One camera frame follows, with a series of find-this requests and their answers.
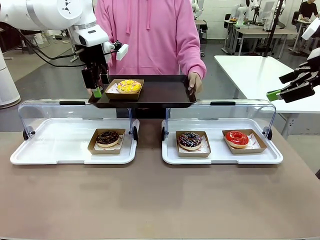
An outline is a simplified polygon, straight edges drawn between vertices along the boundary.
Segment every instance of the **chocolate donut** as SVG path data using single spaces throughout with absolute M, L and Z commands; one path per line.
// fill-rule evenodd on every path
M 96 137 L 96 142 L 101 147 L 112 147 L 113 145 L 116 145 L 118 141 L 119 133 L 116 131 L 105 131 Z
M 187 150 L 197 150 L 202 142 L 202 138 L 194 132 L 185 132 L 178 137 L 180 146 Z

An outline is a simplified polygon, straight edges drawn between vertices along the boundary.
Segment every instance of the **white tray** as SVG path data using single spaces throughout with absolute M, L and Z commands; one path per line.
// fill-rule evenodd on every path
M 139 130 L 139 120 L 133 122 Z M 96 129 L 125 129 L 120 154 L 92 155 L 88 144 Z M 35 135 L 11 155 L 15 165 L 49 164 L 127 164 L 135 158 L 137 141 L 129 135 L 125 118 L 50 118 L 40 124 Z
M 267 149 L 256 154 L 232 154 L 223 139 L 222 130 L 253 129 L 264 139 Z M 169 119 L 167 138 L 162 142 L 162 158 L 168 164 L 279 164 L 283 156 L 273 144 L 262 135 L 262 129 L 252 119 L 219 118 L 218 120 Z M 205 131 L 211 154 L 208 157 L 179 157 L 177 153 L 176 131 Z

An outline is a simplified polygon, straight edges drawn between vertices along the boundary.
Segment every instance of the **black handle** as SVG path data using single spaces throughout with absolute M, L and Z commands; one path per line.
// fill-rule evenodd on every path
M 71 106 L 83 106 L 86 105 L 85 101 L 60 101 L 59 104 L 63 105 L 71 105 Z
M 210 106 L 235 106 L 235 101 L 212 101 Z

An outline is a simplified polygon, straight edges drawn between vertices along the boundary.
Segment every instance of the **red icing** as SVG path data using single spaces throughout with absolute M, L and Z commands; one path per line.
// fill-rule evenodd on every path
M 236 145 L 247 145 L 249 143 L 248 136 L 240 131 L 229 131 L 225 137 L 229 142 Z

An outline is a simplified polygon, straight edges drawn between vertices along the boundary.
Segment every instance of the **person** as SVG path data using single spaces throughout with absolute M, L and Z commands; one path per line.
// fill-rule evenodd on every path
M 316 0 L 308 0 L 308 1 L 301 3 L 299 13 L 301 15 L 302 20 L 304 20 L 306 18 L 311 19 L 312 13 L 317 18 L 319 18 L 319 13 L 318 13 L 317 5 L 315 4 L 315 1 Z
M 108 61 L 110 75 L 182 73 L 202 90 L 207 69 L 190 0 L 98 0 L 95 15 L 110 42 L 129 45 L 121 61 Z
M 315 4 L 316 0 L 307 0 L 301 3 L 300 9 L 299 9 L 299 19 L 306 20 L 310 19 L 312 17 L 312 14 L 314 14 L 317 18 L 319 17 L 319 13 L 317 10 L 317 5 Z M 297 22 L 295 24 L 296 31 L 299 32 L 299 29 L 301 27 L 301 22 Z M 302 34 L 304 33 L 303 30 L 300 31 L 300 34 L 298 37 L 298 40 L 301 39 Z

